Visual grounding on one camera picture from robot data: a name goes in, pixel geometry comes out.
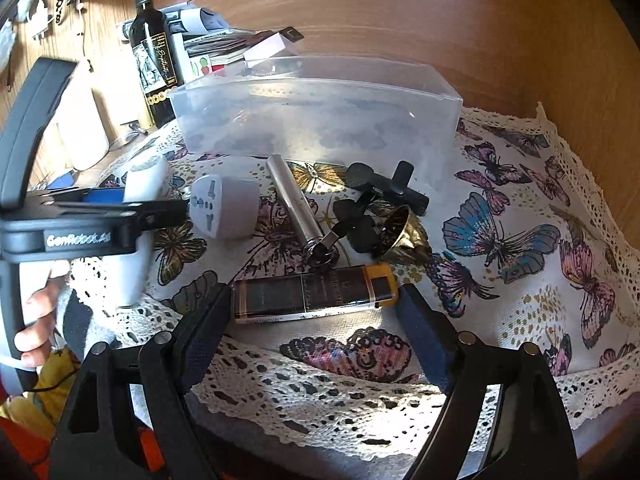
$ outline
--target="bottle neck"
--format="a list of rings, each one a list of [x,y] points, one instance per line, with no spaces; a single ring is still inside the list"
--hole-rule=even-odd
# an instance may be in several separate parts
[[[141,10],[148,10],[153,8],[154,8],[154,3],[151,0],[145,0],[144,2],[140,2],[136,4],[137,12],[140,12]]]

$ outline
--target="plastic container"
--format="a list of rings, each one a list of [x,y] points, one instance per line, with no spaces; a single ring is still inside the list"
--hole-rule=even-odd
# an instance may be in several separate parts
[[[462,98],[433,67],[385,59],[300,56],[238,62],[169,93],[192,153],[369,164],[436,184]]]

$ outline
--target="metal tube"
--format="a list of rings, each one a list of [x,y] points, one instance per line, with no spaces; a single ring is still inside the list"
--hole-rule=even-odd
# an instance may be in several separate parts
[[[280,155],[271,155],[267,159],[267,168],[276,192],[287,208],[305,263],[315,269],[333,267],[338,261],[338,251],[336,247],[317,247],[324,234],[287,163]]]

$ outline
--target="butterfly print tablecloth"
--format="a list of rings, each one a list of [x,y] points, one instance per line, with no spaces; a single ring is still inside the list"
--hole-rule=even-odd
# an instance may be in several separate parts
[[[181,190],[207,173],[257,179],[260,209],[254,236],[239,242],[206,238],[189,221],[157,232],[149,298],[126,316],[108,308],[108,276],[72,282],[90,289],[87,303],[96,317],[121,323],[115,330],[123,343],[172,328],[217,281],[305,270],[264,160],[188,153],[174,123],[117,160],[101,185],[123,185],[127,161],[143,150],[169,160],[174,185]],[[558,384],[564,385],[561,393],[573,427],[637,391],[638,254],[610,218],[593,177],[542,108],[532,120],[463,109],[452,153],[434,156],[449,157],[449,173],[435,188],[423,189],[431,198],[422,222],[433,259],[425,266],[394,266],[398,282],[415,283],[458,330],[471,330],[488,344],[539,345]],[[341,183],[344,168],[307,162],[292,162],[290,168],[327,231],[335,223],[333,201],[357,197]],[[388,211],[381,203],[372,209],[379,216]],[[369,261],[346,242],[340,257],[343,265]],[[93,271],[82,273],[82,266],[95,270],[99,262],[74,263],[78,276],[87,276]],[[283,442],[367,459],[417,453],[430,431],[429,424],[414,429],[402,413],[393,418],[401,406],[423,409],[426,400],[420,399],[431,399],[424,413],[439,407],[435,393],[424,389],[428,385],[393,308],[232,324],[226,333],[206,380],[194,388],[210,412],[252,420]],[[615,373],[604,373],[614,367]],[[351,410],[355,415],[346,418],[354,431],[339,433],[336,415],[322,418],[309,399],[338,413]],[[488,394],[488,399],[495,403],[495,396]],[[322,424],[314,420],[318,417]],[[478,435],[486,436],[489,428],[479,426]]]

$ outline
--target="finger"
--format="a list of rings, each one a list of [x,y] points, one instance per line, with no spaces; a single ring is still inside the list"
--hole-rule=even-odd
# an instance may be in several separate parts
[[[42,290],[34,292],[24,305],[24,314],[28,319],[38,319],[53,312],[58,302],[60,285],[56,280],[47,283]]]
[[[56,318],[53,314],[41,317],[30,327],[18,332],[14,337],[15,347],[20,352],[29,352],[35,350],[49,339],[56,324]]]
[[[51,266],[50,278],[58,278],[60,276],[66,276],[71,270],[71,264],[69,260],[56,260]]]
[[[29,352],[24,352],[20,358],[23,365],[35,368],[36,366],[42,366],[47,362],[49,355],[51,354],[51,343],[49,340],[45,341],[44,345],[37,347]]]

